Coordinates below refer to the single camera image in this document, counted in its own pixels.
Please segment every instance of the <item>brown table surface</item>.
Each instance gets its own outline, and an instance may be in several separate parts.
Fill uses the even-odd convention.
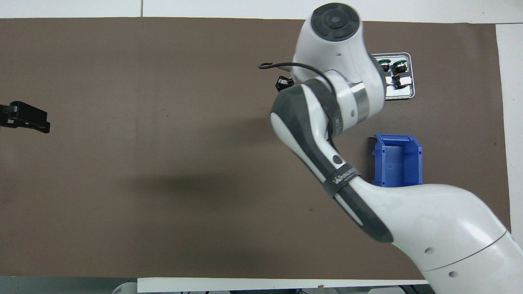
[[[418,279],[361,232],[274,135],[278,70],[302,21],[0,19],[0,275]],[[373,179],[375,133],[411,134],[424,182],[468,189],[509,226],[494,25],[365,23],[409,52],[416,96],[336,145]]]

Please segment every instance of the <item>black plastic bracket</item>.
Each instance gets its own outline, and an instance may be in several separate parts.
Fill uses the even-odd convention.
[[[51,124],[47,121],[47,112],[21,101],[0,105],[0,126],[8,128],[28,128],[49,133]]]

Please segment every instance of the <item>white panel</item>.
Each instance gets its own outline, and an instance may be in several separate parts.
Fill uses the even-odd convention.
[[[313,279],[222,279],[140,278],[138,292],[306,289],[426,284],[425,280],[313,280]]]
[[[305,19],[318,6],[342,2],[363,20],[407,22],[523,22],[520,0],[144,0],[143,16]]]
[[[523,24],[496,25],[512,236],[523,244]]]
[[[0,18],[137,17],[141,0],[0,0]]]

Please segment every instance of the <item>blue plastic container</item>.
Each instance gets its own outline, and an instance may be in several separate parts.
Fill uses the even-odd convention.
[[[421,185],[422,146],[411,135],[375,134],[375,172],[372,183],[382,187]]]

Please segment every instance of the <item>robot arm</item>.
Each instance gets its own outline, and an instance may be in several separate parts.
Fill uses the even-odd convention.
[[[333,147],[333,137],[379,112],[385,98],[356,12],[339,3],[316,9],[293,61],[324,76],[293,68],[299,84],[279,93],[272,126],[356,224],[405,252],[438,294],[520,293],[523,252],[478,197],[447,185],[371,185]]]

